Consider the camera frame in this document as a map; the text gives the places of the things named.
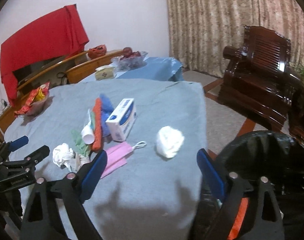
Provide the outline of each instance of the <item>white cup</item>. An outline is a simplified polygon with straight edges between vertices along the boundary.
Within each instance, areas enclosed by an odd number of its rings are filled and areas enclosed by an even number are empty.
[[[91,129],[91,127],[89,125],[86,125],[82,132],[81,132],[81,135],[82,135],[82,139],[83,141],[86,143],[86,144],[92,144],[94,142],[94,133],[93,133],[93,130]]]

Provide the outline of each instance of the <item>blue gripper pad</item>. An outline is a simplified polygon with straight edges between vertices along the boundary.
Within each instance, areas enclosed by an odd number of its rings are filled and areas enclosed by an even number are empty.
[[[86,165],[89,164],[91,164],[92,167],[90,167],[81,183],[81,194],[79,196],[81,203],[91,198],[95,187],[105,170],[107,164],[106,152],[102,150],[101,153],[98,153],[95,156],[94,160],[92,160],[90,163],[84,164],[81,169],[83,167],[85,168]]]
[[[196,161],[212,195],[223,203],[226,197],[227,183],[213,166],[213,160],[204,149],[201,149],[197,152]]]
[[[10,142],[8,150],[10,152],[15,152],[16,150],[18,150],[19,148],[22,148],[24,145],[26,145],[28,143],[28,137],[27,136],[23,136],[13,142]]]

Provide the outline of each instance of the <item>red cloth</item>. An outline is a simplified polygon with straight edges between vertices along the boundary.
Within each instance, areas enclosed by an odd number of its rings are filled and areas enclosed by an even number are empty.
[[[88,37],[75,5],[64,6],[29,23],[1,46],[0,72],[8,100],[13,106],[18,81],[13,71],[32,63],[75,55],[84,49]]]

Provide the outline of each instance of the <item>orange object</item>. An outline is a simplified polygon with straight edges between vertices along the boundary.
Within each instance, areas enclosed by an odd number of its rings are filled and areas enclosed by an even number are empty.
[[[107,52],[106,46],[105,44],[103,44],[97,46],[96,48],[90,49],[87,55],[89,56],[90,59],[95,59],[104,56],[106,52]]]
[[[101,100],[97,98],[95,106],[93,107],[93,113],[95,115],[95,130],[94,130],[94,142],[92,145],[92,151],[96,152],[101,149],[102,142],[102,127],[101,127]]]
[[[233,240],[237,238],[237,235],[239,234],[239,231],[241,229],[244,217],[245,217],[245,213],[246,213],[246,209],[248,208],[248,204],[249,204],[249,198],[245,197],[242,198],[241,200],[241,204],[239,206],[239,211],[236,215],[234,224],[231,228],[230,234],[228,236],[227,240]]]

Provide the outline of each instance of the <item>wooden armchair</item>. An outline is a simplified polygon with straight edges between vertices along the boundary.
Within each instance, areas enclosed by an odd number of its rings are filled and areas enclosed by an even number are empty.
[[[244,27],[241,49],[226,46],[230,59],[219,93],[220,103],[241,106],[265,118],[280,131],[300,86],[289,67],[291,42],[279,33],[258,26]]]

